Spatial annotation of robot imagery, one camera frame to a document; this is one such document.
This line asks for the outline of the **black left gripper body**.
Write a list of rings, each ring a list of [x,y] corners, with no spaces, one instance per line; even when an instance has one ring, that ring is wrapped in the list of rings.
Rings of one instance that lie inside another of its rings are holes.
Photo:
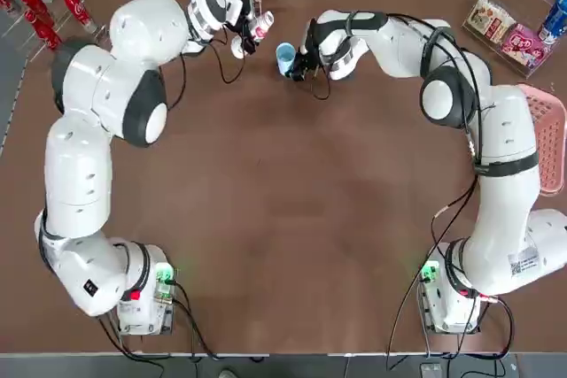
[[[244,26],[256,28],[258,34],[263,33],[263,16],[255,11],[253,0],[242,0],[243,5],[237,21],[237,33],[241,34]]]

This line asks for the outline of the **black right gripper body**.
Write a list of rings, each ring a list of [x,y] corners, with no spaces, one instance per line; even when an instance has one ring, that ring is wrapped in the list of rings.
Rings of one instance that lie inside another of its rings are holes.
[[[325,66],[327,60],[326,56],[330,54],[332,38],[331,37],[314,37],[307,36],[305,38],[304,44],[310,49],[310,59],[308,62],[304,62],[306,65],[311,66]]]

